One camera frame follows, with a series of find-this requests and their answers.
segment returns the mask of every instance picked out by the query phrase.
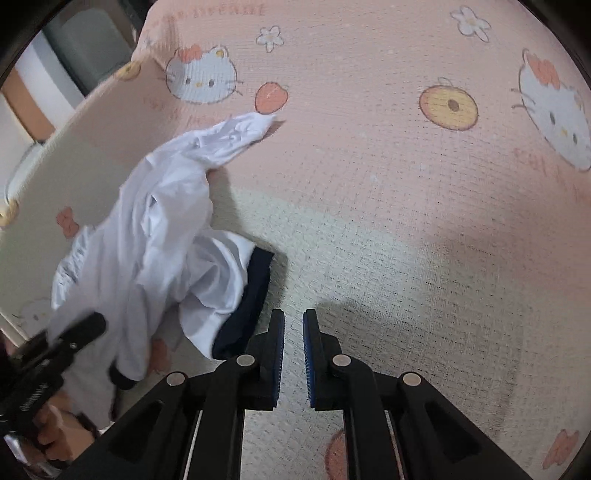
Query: folded mat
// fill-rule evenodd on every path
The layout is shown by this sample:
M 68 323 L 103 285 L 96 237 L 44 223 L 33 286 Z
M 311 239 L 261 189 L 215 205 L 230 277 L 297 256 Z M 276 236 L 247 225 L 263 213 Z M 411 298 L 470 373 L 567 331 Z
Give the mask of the folded mat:
M 210 176 L 213 227 L 276 253 L 262 318 L 282 308 L 288 324 L 279 407 L 247 413 L 242 477 L 326 477 L 342 421 L 307 407 L 301 314 L 316 308 L 345 352 L 422 373 L 557 479 L 591 429 L 590 105 L 517 1 L 159 0 L 132 63 L 18 196 L 0 307 L 23 335 L 43 322 L 70 248 L 59 211 L 97 224 L 164 141 L 277 110 Z M 186 352 L 173 364 L 195 372 Z

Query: human hand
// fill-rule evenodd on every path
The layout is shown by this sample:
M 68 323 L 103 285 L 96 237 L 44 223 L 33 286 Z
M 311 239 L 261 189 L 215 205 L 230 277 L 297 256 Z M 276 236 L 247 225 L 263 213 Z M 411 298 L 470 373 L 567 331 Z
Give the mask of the human hand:
M 39 426 L 37 441 L 41 445 L 47 445 L 47 449 L 40 452 L 31 442 L 21 441 L 22 454 L 27 463 L 35 465 L 46 460 L 72 460 L 72 450 L 61 428 L 63 419 L 60 411 L 46 403 L 35 416 L 35 423 Z

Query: white flower print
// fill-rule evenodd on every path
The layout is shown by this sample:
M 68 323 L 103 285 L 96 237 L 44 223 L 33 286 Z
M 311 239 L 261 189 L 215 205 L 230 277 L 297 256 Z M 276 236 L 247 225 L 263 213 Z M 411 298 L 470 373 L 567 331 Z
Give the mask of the white flower print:
M 283 38 L 279 36 L 281 30 L 277 25 L 274 25 L 269 30 L 261 29 L 261 34 L 256 38 L 256 43 L 264 45 L 267 48 L 267 53 L 271 53 L 275 45 L 283 45 Z
M 451 12 L 450 15 L 457 20 L 457 29 L 462 35 L 469 37 L 476 34 L 482 41 L 488 42 L 484 31 L 491 27 L 490 23 L 478 18 L 470 7 L 460 7 L 459 12 Z

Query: crumpled garment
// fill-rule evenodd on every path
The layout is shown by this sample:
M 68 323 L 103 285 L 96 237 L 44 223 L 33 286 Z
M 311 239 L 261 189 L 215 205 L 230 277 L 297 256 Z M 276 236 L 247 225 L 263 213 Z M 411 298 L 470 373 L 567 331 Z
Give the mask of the crumpled garment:
M 151 337 L 163 313 L 179 304 L 185 335 L 207 357 L 237 308 L 254 244 L 211 228 L 206 172 L 260 140 L 272 115 L 249 113 L 185 133 L 148 154 L 121 186 L 109 216 L 82 229 L 60 263 L 48 327 L 53 342 L 92 312 L 107 331 L 80 351 L 64 373 L 65 389 L 97 428 L 109 424 L 114 363 L 125 377 L 145 377 Z

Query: hello kitty face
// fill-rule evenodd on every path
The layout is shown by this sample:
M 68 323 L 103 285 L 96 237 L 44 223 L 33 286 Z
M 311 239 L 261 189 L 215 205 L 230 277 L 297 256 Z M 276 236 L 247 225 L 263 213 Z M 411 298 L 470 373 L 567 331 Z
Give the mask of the hello kitty face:
M 199 45 L 180 48 L 166 65 L 166 85 L 178 99 L 216 103 L 236 91 L 236 69 L 225 47 L 203 53 Z
M 546 140 L 577 170 L 591 168 L 591 138 L 583 102 L 548 60 L 524 50 L 519 71 L 523 106 Z

